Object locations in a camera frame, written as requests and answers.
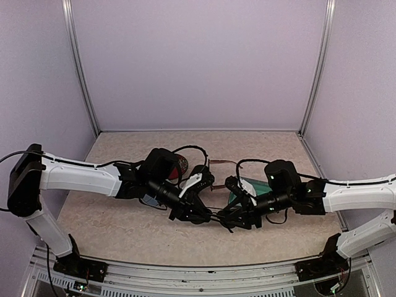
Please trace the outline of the black frame glasses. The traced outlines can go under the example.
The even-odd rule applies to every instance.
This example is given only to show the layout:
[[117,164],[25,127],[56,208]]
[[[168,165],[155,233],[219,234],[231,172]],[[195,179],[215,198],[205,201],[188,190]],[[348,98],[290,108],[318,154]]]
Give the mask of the black frame glasses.
[[221,209],[218,209],[218,208],[210,208],[211,210],[212,210],[212,212],[214,213],[214,215],[213,215],[213,220],[215,220],[216,222],[219,222],[218,221],[218,219],[217,219],[217,212],[219,211],[219,210],[221,210]]

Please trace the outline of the grey green glasses case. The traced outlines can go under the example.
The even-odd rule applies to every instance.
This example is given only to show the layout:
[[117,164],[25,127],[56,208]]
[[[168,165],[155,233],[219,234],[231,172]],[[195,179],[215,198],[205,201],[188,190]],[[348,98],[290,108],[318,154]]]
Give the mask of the grey green glasses case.
[[[242,184],[242,190],[251,195],[251,202],[254,206],[257,205],[257,196],[266,194],[271,191],[269,184],[265,181],[245,177],[240,178],[240,180]],[[231,189],[228,186],[231,185],[239,186],[239,182],[237,181],[237,178],[235,176],[229,176],[225,181],[225,186],[229,191]]]

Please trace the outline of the brown frame sunglasses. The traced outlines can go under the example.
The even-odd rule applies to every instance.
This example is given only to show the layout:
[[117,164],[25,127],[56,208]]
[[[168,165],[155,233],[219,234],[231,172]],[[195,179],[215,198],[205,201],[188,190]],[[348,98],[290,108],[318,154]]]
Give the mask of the brown frame sunglasses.
[[[211,165],[223,165],[223,164],[233,164],[233,165],[236,165],[236,167],[238,169],[243,169],[243,167],[241,165],[237,165],[237,163],[232,160],[224,160],[224,159],[209,159],[208,160],[208,168],[210,168]],[[226,186],[224,184],[212,184],[210,186],[210,189],[212,191],[225,189],[225,188],[226,188]]]

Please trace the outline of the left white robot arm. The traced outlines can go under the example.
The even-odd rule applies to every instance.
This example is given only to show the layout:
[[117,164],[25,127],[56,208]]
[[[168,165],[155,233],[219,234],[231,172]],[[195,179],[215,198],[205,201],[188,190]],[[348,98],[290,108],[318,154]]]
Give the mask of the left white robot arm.
[[9,176],[7,207],[27,222],[73,275],[86,270],[86,260],[80,257],[72,236],[65,234],[41,202],[42,190],[92,192],[116,199],[148,196],[171,210],[171,220],[199,225],[212,219],[212,211],[198,193],[209,187],[214,177],[203,167],[179,189],[168,180],[173,170],[180,169],[178,156],[165,148],[154,148],[145,160],[134,163],[68,160],[45,153],[39,144],[18,154],[21,158]]

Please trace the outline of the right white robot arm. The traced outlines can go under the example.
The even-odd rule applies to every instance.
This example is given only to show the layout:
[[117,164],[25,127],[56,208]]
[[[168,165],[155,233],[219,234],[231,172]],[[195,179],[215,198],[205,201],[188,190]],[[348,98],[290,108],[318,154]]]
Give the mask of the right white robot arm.
[[252,186],[230,176],[225,186],[235,199],[218,212],[223,226],[260,228],[262,217],[292,208],[300,215],[325,215],[341,210],[382,209],[383,213],[367,223],[331,236],[317,260],[324,275],[336,269],[341,260],[395,237],[395,175],[362,181],[331,181],[308,177],[305,182],[291,161],[268,162],[264,173],[270,191],[257,195]]

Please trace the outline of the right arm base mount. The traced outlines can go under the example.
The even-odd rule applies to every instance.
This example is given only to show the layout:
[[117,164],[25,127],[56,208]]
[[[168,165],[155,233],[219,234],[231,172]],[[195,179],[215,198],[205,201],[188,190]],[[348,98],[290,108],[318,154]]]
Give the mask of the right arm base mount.
[[331,236],[319,257],[298,261],[295,264],[300,282],[326,277],[350,268],[349,260],[337,253],[337,241],[340,236],[340,233]]

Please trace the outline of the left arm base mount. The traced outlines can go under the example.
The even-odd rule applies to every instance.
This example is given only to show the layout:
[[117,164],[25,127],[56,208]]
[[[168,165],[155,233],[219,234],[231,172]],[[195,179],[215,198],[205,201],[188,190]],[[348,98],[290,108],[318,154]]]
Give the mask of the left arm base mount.
[[106,262],[81,257],[75,239],[69,234],[72,252],[64,257],[56,257],[53,270],[86,281],[103,283],[108,270]]

